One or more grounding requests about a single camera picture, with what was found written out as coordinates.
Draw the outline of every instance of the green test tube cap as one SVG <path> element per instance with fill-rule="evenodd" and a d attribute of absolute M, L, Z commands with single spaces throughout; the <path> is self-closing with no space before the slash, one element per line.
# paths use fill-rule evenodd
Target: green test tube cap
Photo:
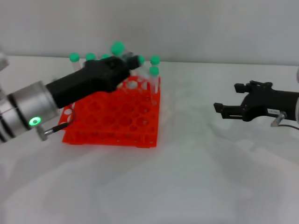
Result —
<path fill-rule="evenodd" d="M 160 71 L 159 71 L 158 67 L 152 66 L 152 67 L 149 68 L 149 73 L 150 73 L 151 76 L 156 77 L 156 76 L 159 75 Z"/>
<path fill-rule="evenodd" d="M 157 55 L 151 57 L 151 58 L 150 58 L 150 63 L 151 63 L 152 65 L 158 65 L 158 64 L 160 64 L 160 57 L 157 56 Z"/>
<path fill-rule="evenodd" d="M 114 56 L 119 56 L 125 50 L 125 45 L 121 41 L 116 41 L 112 44 L 110 51 Z"/>
<path fill-rule="evenodd" d="M 145 57 L 143 57 L 142 55 L 138 56 L 138 60 L 140 65 L 143 65 L 145 63 Z"/>
<path fill-rule="evenodd" d="M 101 59 L 105 59 L 105 58 L 109 58 L 109 57 L 110 57 L 109 54 L 103 54 L 103 55 L 101 56 Z"/>
<path fill-rule="evenodd" d="M 71 62 L 78 62 L 80 60 L 80 56 L 78 53 L 71 53 L 70 54 L 70 61 Z"/>
<path fill-rule="evenodd" d="M 86 54 L 85 59 L 87 61 L 89 61 L 89 60 L 95 60 L 95 59 L 97 59 L 97 57 L 94 53 L 88 53 L 88 54 Z"/>

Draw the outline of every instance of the gray background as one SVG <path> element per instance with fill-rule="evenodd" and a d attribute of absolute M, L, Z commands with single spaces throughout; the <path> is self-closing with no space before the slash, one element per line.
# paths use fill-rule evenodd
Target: gray background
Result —
<path fill-rule="evenodd" d="M 1 0 L 14 55 L 102 54 L 113 40 L 166 61 L 299 63 L 298 0 Z"/>

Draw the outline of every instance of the white tabletop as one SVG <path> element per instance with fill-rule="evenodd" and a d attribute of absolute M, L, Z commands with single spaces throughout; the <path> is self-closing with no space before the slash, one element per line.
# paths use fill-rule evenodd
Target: white tabletop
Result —
<path fill-rule="evenodd" d="M 66 58 L 10 57 L 7 93 L 72 72 Z M 296 67 L 161 63 L 156 150 L 70 146 L 30 131 L 0 146 L 0 224 L 293 224 L 299 221 L 299 132 L 271 118 L 223 120 L 235 83 L 299 91 Z M 46 127 L 57 123 L 58 118 Z"/>

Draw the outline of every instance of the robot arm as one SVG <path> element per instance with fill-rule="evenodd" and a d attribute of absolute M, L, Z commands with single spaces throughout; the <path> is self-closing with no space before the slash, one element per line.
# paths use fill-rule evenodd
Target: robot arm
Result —
<path fill-rule="evenodd" d="M 8 65 L 0 56 L 0 70 Z M 117 85 L 130 76 L 130 70 L 141 65 L 138 56 L 125 60 L 109 57 L 90 60 L 85 66 L 70 75 L 44 85 L 37 82 L 6 95 L 0 89 L 0 142 L 31 130 L 36 130 L 42 140 L 68 124 L 58 125 L 44 131 L 41 124 L 58 116 L 58 109 L 68 106 L 94 92 L 113 92 Z"/>
<path fill-rule="evenodd" d="M 217 113 L 224 119 L 251 121 L 259 116 L 275 117 L 271 126 L 278 126 L 283 119 L 298 119 L 298 92 L 277 91 L 272 83 L 250 81 L 246 85 L 235 84 L 237 93 L 248 92 L 240 106 L 225 106 L 214 103 Z"/>

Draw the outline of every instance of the white table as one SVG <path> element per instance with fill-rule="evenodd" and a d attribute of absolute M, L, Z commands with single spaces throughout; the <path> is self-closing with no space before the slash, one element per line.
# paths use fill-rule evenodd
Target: white table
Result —
<path fill-rule="evenodd" d="M 10 62 L 0 74 L 8 93 L 72 72 L 66 58 Z M 267 117 L 223 120 L 213 107 L 239 105 L 234 84 L 250 80 L 299 91 L 296 71 L 161 63 L 164 103 L 175 89 L 176 108 L 156 150 L 69 146 L 62 132 L 40 142 L 34 131 L 1 145 L 0 224 L 298 223 L 299 132 L 270 128 Z"/>

